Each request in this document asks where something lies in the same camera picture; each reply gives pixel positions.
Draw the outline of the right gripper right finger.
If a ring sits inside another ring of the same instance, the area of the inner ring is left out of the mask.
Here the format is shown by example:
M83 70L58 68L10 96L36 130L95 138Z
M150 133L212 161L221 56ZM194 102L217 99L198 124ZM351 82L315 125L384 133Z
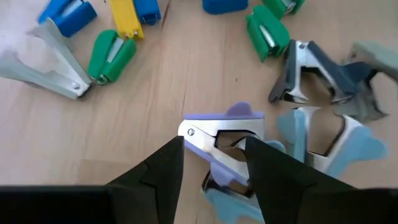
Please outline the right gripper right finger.
M244 155L266 223L298 223L303 196L311 190L354 189L255 137L246 138Z

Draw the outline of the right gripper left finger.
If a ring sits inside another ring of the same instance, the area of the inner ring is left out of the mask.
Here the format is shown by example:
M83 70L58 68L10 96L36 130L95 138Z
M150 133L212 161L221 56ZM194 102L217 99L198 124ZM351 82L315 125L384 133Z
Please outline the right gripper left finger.
M106 184L110 188L115 223L174 223L184 152L184 138L176 136Z

